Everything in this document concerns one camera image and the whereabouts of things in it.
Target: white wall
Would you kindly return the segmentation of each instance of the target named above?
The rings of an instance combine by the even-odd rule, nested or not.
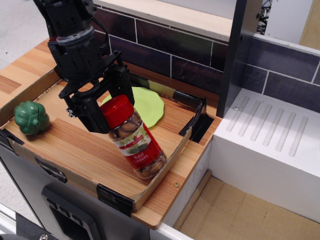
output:
[[[313,0],[273,0],[265,36],[299,44]]]
[[[160,0],[207,14],[233,19],[237,0]]]

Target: screw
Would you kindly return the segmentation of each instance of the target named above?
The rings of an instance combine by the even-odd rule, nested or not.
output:
[[[39,240],[48,240],[48,236],[43,234],[41,235],[41,237],[39,238]]]

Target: robotic arm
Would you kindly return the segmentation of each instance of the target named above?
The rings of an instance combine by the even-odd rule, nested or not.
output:
[[[112,97],[126,94],[132,104],[135,100],[121,52],[103,53],[109,38],[106,29],[94,17],[97,7],[93,0],[33,1],[46,21],[48,46],[57,64],[56,71],[67,82],[59,97],[65,100],[69,116],[78,117],[90,132],[107,134],[109,126],[97,99],[109,91]],[[95,40],[91,21],[105,30],[101,47]],[[79,91],[85,85],[91,88]]]

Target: purple tile wall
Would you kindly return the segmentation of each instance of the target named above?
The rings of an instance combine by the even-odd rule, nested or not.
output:
[[[97,6],[95,17],[109,33],[105,54],[122,51],[122,59],[219,94],[228,43]],[[99,44],[104,31],[96,24]]]
[[[320,57],[257,38],[243,87],[320,113]]]

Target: green plate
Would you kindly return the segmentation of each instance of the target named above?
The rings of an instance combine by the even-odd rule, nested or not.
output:
[[[139,113],[144,124],[151,128],[164,115],[165,104],[159,97],[158,93],[144,87],[132,87],[134,96],[134,108]],[[110,100],[111,96],[107,96],[102,104]]]

